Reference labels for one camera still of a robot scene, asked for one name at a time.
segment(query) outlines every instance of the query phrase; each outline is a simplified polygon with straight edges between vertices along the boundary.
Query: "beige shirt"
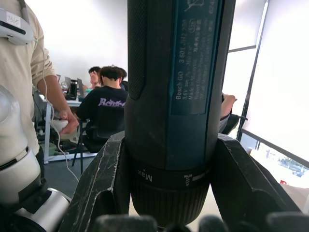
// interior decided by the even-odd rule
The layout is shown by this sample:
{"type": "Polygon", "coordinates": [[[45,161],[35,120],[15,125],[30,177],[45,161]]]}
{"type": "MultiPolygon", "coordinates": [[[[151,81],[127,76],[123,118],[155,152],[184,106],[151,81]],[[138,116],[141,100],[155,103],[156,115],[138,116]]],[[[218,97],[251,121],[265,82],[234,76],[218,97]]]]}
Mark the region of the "beige shirt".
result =
{"type": "MultiPolygon", "coordinates": [[[[0,8],[21,17],[21,7],[18,0],[0,0],[0,8]]],[[[38,38],[38,43],[44,47],[42,28],[29,7],[28,15],[34,36],[38,38]]],[[[48,51],[45,48],[44,53],[44,76],[55,75],[48,51]]],[[[34,41],[26,46],[17,46],[6,38],[0,38],[0,85],[7,88],[19,101],[23,129],[28,139],[28,145],[34,154],[39,152],[39,144],[32,125],[34,113],[32,84],[36,87],[38,82],[42,80],[42,71],[43,52],[34,41]]]]}

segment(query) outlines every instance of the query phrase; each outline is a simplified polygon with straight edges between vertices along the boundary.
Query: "white cable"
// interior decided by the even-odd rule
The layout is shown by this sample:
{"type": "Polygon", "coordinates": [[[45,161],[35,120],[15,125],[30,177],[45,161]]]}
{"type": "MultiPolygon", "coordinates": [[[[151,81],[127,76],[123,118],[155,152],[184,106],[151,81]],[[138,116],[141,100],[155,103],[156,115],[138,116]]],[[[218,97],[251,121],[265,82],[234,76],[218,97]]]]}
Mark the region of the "white cable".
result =
{"type": "Polygon", "coordinates": [[[67,156],[65,154],[65,152],[60,148],[60,134],[59,134],[59,131],[56,129],[56,127],[54,126],[54,116],[55,116],[55,110],[53,108],[53,105],[49,102],[49,100],[47,99],[47,83],[46,83],[46,80],[45,80],[45,76],[44,76],[44,69],[45,69],[45,53],[44,53],[44,50],[42,48],[42,46],[38,43],[38,40],[37,38],[34,38],[34,41],[36,42],[36,44],[39,46],[39,48],[42,50],[43,52],[43,70],[42,70],[42,77],[43,77],[43,81],[44,81],[44,84],[45,84],[45,99],[46,99],[46,102],[47,104],[49,104],[52,108],[52,119],[51,119],[51,125],[53,126],[53,128],[55,129],[55,131],[57,132],[57,135],[58,135],[58,144],[57,144],[57,147],[59,149],[59,151],[64,155],[64,157],[66,158],[66,164],[67,164],[67,169],[72,173],[72,175],[75,177],[75,179],[77,180],[77,182],[79,181],[79,179],[77,178],[77,176],[74,174],[74,172],[72,172],[72,170],[69,168],[69,165],[68,165],[68,159],[67,159],[67,156]]]}

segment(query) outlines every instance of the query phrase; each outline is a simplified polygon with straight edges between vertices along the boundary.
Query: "table leg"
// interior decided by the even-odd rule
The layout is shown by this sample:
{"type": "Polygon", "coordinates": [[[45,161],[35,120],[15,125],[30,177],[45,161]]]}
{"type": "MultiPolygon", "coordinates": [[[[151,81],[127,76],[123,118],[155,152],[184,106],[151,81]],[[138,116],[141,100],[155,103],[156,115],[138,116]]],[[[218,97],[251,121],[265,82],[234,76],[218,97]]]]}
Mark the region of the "table leg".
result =
{"type": "Polygon", "coordinates": [[[44,147],[44,164],[48,163],[49,160],[49,136],[50,136],[50,117],[51,117],[51,106],[46,104],[46,121],[45,121],[45,147],[44,147]]]}

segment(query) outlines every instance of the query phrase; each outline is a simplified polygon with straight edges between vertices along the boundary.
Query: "white desk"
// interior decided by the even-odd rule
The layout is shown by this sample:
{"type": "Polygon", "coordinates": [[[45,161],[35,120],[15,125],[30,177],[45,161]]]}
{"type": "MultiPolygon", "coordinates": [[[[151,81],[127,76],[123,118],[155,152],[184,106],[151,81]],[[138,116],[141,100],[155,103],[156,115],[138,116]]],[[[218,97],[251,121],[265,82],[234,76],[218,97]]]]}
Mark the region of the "white desk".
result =
{"type": "MultiPolygon", "coordinates": [[[[46,102],[45,97],[40,94],[40,98],[42,99],[43,102],[46,102]]],[[[68,105],[70,107],[79,107],[81,102],[79,101],[67,101],[68,105]]],[[[52,116],[52,108],[50,104],[47,104],[46,106],[46,120],[45,120],[45,142],[44,142],[44,163],[47,164],[50,161],[57,161],[57,160],[65,160],[64,155],[56,155],[56,156],[49,156],[49,137],[50,137],[50,120],[52,116]]],[[[96,153],[83,153],[83,157],[93,157],[97,155],[96,153]]],[[[68,159],[74,158],[74,154],[67,154],[66,155],[68,159]]],[[[80,158],[81,154],[77,153],[76,158],[80,158]]]]}

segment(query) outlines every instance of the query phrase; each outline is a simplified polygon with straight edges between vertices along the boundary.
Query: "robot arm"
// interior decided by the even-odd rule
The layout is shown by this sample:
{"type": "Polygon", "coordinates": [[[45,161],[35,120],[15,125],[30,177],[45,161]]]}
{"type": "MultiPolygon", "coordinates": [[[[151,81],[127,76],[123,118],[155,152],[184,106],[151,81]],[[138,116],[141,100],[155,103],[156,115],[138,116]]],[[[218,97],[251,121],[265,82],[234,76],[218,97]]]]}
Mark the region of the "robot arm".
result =
{"type": "Polygon", "coordinates": [[[10,231],[28,225],[31,232],[54,232],[69,200],[47,188],[35,154],[27,145],[19,103],[0,86],[0,207],[8,215],[5,221],[10,231]]]}

